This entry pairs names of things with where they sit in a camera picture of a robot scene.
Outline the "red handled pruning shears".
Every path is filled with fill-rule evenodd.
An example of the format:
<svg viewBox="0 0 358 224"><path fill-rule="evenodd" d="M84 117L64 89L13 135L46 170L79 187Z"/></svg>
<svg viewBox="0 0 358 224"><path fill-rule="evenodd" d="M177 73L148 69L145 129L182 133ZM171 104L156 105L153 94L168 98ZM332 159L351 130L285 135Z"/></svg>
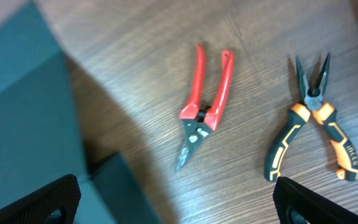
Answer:
<svg viewBox="0 0 358 224"><path fill-rule="evenodd" d="M221 78L211 105L202 105L201 96L206 73L206 52L201 43L196 45L196 63L188 100L179 112L183 124L184 141L174 171L178 172L190 160L203 141L218 127L229 96L235 57L231 50L221 52Z"/></svg>

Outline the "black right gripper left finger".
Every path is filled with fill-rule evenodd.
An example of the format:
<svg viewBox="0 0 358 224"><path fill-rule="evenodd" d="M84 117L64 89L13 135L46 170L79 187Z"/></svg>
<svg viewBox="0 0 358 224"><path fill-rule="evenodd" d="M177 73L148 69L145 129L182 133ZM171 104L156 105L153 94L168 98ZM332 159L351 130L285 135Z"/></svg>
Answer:
<svg viewBox="0 0 358 224"><path fill-rule="evenodd" d="M67 174L0 209L0 224L72 224L80 198L77 177Z"/></svg>

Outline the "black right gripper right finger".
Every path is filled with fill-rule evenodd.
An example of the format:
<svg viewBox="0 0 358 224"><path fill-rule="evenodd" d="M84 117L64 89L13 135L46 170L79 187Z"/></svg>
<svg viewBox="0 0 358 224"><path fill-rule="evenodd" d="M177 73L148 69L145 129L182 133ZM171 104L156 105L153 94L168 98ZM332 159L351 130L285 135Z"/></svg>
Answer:
<svg viewBox="0 0 358 224"><path fill-rule="evenodd" d="M281 224L358 223L358 215L289 179L279 177L273 201Z"/></svg>

